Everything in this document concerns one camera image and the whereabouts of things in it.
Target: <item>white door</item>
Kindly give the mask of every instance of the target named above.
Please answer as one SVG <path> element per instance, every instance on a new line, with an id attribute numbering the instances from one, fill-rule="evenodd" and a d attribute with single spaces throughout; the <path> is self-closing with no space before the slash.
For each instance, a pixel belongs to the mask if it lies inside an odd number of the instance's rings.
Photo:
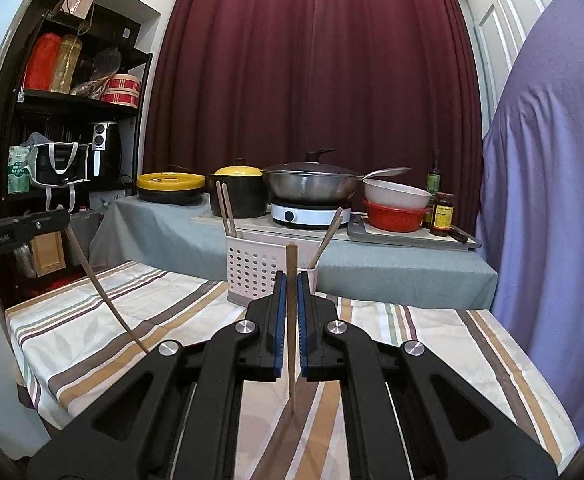
<path id="1" fill-rule="evenodd" d="M 485 73 L 490 121 L 518 51 L 551 1 L 467 0 L 483 58 L 477 60 L 477 65 L 482 62 Z"/>

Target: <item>stainless steel wok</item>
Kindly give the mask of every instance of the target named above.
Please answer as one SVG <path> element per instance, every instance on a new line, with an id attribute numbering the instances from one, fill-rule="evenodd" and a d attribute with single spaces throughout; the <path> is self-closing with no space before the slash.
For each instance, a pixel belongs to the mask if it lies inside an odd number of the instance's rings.
<path id="1" fill-rule="evenodd" d="M 358 183 L 370 176 L 392 176 L 405 173 L 409 168 L 390 168 L 367 175 L 322 164 L 322 153 L 334 150 L 318 150 L 305 154 L 305 162 L 278 164 L 262 170 L 265 183 L 278 199 L 296 204 L 336 204 L 352 198 Z"/>

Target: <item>sauce jar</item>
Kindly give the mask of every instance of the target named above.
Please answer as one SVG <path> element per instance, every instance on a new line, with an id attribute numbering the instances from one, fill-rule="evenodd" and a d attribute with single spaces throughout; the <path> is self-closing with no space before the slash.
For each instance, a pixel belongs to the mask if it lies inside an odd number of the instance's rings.
<path id="1" fill-rule="evenodd" d="M 452 226 L 454 195 L 437 193 L 432 206 L 432 224 L 429 232 L 437 236 L 448 236 Z"/>

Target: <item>purple cloth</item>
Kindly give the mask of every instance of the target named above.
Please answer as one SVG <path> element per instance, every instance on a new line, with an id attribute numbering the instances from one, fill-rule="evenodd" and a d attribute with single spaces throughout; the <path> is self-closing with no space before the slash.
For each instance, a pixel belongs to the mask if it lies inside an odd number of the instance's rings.
<path id="1" fill-rule="evenodd" d="M 492 313 L 584 444 L 584 0 L 554 0 L 517 57 L 483 142 L 477 232 Z"/>

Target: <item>metal bolt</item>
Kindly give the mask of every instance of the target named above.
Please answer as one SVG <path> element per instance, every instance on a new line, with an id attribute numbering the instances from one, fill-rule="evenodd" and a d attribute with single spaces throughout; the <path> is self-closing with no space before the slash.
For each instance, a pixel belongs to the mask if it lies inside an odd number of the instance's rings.
<path id="1" fill-rule="evenodd" d="M 425 351 L 425 345 L 419 341 L 408 341 L 403 347 L 409 355 L 421 355 Z"/>
<path id="2" fill-rule="evenodd" d="M 243 319 L 236 323 L 234 328 L 239 334 L 251 334 L 256 330 L 256 324 L 249 319 Z"/>
<path id="3" fill-rule="evenodd" d="M 179 351 L 179 344 L 176 341 L 163 341 L 159 345 L 159 354 L 174 355 Z"/>
<path id="4" fill-rule="evenodd" d="M 347 330 L 347 323 L 345 321 L 341 321 L 340 319 L 335 319 L 334 321 L 330 321 L 328 323 L 328 330 L 333 334 L 342 334 Z"/>

